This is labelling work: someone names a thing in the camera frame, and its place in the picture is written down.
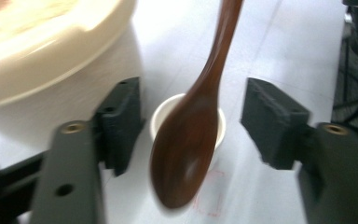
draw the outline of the bowl rim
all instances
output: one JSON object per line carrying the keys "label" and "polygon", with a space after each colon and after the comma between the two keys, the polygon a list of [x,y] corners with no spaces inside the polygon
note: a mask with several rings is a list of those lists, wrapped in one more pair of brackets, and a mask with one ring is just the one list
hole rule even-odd
{"label": "bowl rim", "polygon": [[[186,95],[185,93],[180,93],[180,94],[176,94],[174,96],[171,96],[170,98],[168,98],[167,100],[162,102],[157,107],[157,109],[153,113],[152,118],[150,120],[150,136],[152,138],[152,142],[154,142],[154,139],[156,138],[156,135],[157,135],[157,130],[156,130],[156,125],[155,124],[156,124],[158,114],[162,111],[162,109],[167,104],[169,104],[170,102],[172,102],[172,101],[174,101],[174,100],[176,100],[178,98],[182,98],[185,95]],[[219,120],[220,120],[220,126],[221,126],[221,134],[216,139],[216,144],[214,146],[214,149],[217,149],[222,144],[223,139],[224,139],[225,134],[226,134],[226,118],[225,118],[225,114],[223,113],[223,110],[220,107],[218,109],[218,113],[219,113]]]}

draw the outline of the white table surface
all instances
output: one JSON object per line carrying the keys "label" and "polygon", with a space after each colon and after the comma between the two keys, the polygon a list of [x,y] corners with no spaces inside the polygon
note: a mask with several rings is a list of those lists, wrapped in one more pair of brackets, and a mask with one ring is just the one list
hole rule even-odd
{"label": "white table surface", "polygon": [[[118,78],[142,77],[147,119],[162,101],[186,92],[208,57],[219,3],[138,1],[127,32],[101,58],[0,107],[0,168],[48,149],[58,125],[89,119]],[[175,212],[159,206],[149,182],[147,122],[128,172],[113,178],[103,171],[108,223],[306,223],[296,171],[263,164],[239,123],[246,78],[290,94],[311,111],[310,125],[329,121],[344,13],[340,1],[245,1],[220,89],[227,133],[196,200]]]}

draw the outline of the spoon handle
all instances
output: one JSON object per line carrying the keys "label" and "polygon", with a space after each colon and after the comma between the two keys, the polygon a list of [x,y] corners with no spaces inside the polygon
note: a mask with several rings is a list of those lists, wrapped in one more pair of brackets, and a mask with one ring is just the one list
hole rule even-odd
{"label": "spoon handle", "polygon": [[206,90],[207,92],[213,90],[215,95],[217,95],[220,77],[225,66],[232,36],[234,36],[235,27],[240,15],[241,4],[242,0],[222,1],[219,22],[217,24],[213,47],[208,61],[205,64],[199,78],[194,83],[193,88],[191,88],[187,94],[205,87],[208,89]]}

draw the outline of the screw hole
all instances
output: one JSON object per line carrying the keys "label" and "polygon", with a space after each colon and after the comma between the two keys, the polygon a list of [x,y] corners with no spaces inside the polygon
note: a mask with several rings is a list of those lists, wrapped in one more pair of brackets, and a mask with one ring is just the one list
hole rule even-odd
{"label": "screw hole", "polygon": [[71,184],[64,184],[56,189],[56,196],[64,197],[74,191],[74,186]]}
{"label": "screw hole", "polygon": [[72,123],[62,129],[62,133],[78,133],[84,129],[81,123]]}
{"label": "screw hole", "polygon": [[105,108],[104,110],[105,110],[106,112],[113,112],[113,111],[115,111],[115,108],[112,107],[112,106],[109,106],[109,107]]}
{"label": "screw hole", "polygon": [[324,125],[324,128],[333,134],[338,134],[338,135],[347,135],[348,131],[344,128],[341,128],[337,125],[332,125],[332,124],[328,124],[328,125]]}

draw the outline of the red marking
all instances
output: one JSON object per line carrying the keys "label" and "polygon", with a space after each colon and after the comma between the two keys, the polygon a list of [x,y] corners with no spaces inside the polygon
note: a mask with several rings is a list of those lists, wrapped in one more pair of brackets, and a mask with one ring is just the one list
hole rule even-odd
{"label": "red marking", "polygon": [[[223,177],[225,176],[225,173],[222,171],[210,171],[206,177],[205,180],[208,182],[211,182],[213,180],[215,180],[217,177]],[[200,194],[198,193],[196,195],[196,198],[193,202],[193,208],[200,214],[202,215],[207,215],[209,217],[220,217],[221,216],[221,212],[222,212],[222,202],[223,202],[223,197],[222,194],[219,193],[218,199],[217,199],[217,205],[214,209],[214,211],[208,211],[206,212],[205,210],[200,208],[200,201],[201,201],[201,197]]]}

